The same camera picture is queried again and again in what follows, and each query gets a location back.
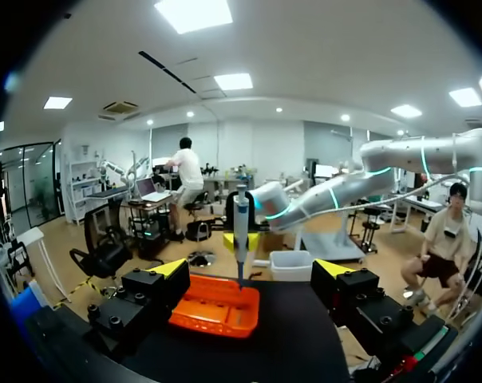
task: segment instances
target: gray wall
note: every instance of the gray wall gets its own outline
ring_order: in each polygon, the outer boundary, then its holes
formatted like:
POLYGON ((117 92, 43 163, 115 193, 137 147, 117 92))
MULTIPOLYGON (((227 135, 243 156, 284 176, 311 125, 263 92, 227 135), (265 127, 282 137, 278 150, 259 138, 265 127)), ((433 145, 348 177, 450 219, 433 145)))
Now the gray wall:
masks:
POLYGON ((154 128, 152 130, 152 158, 172 157, 179 150, 179 141, 188 135, 188 124, 154 128))
POLYGON ((351 143, 346 137, 346 126, 303 121, 305 134, 305 158, 317 158, 320 164, 337 166, 351 158, 351 143))

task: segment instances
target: khaki shorts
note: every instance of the khaki shorts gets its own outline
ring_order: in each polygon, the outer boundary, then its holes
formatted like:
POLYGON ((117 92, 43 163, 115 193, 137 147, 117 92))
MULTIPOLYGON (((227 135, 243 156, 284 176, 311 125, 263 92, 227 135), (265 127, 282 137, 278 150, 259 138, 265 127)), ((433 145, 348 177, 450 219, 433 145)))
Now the khaki shorts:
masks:
POLYGON ((192 203, 195 198, 202 193, 202 190, 191 190, 181 186, 176 191, 172 191, 174 196, 174 204, 183 207, 186 203, 192 203))

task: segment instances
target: glass wall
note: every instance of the glass wall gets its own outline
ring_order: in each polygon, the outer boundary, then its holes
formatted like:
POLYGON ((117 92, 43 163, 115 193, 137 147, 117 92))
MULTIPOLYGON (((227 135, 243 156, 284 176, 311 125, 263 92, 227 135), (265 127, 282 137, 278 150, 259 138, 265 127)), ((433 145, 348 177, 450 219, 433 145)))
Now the glass wall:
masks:
POLYGON ((16 235, 60 215, 54 189, 53 143, 32 144, 0 151, 2 178, 16 235))

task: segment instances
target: metal rack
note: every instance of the metal rack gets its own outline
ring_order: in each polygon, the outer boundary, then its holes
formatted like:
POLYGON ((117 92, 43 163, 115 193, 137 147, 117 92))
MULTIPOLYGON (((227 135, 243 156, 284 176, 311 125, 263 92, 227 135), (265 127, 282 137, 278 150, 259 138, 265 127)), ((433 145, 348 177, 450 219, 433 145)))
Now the metal rack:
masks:
POLYGON ((88 198, 88 195, 99 192, 97 188, 96 190, 94 190, 94 188, 97 185, 101 185, 101 178, 95 177, 93 174, 96 168, 97 162, 95 160, 74 161, 68 164, 65 186, 67 187, 67 200, 69 201, 73 221, 76 225, 80 224, 87 211, 105 204, 104 201, 88 198), (77 177, 79 177, 80 180, 73 181, 73 179, 77 177))

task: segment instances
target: orange plastic basin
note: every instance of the orange plastic basin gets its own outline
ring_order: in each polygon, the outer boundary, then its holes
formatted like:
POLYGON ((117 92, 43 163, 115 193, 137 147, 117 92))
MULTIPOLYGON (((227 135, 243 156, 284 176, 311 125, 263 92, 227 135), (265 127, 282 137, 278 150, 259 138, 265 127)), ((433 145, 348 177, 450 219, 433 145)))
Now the orange plastic basin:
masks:
POLYGON ((232 338, 248 338, 259 320, 259 292, 239 291, 235 281, 190 275, 191 284, 170 323, 194 331, 232 338))

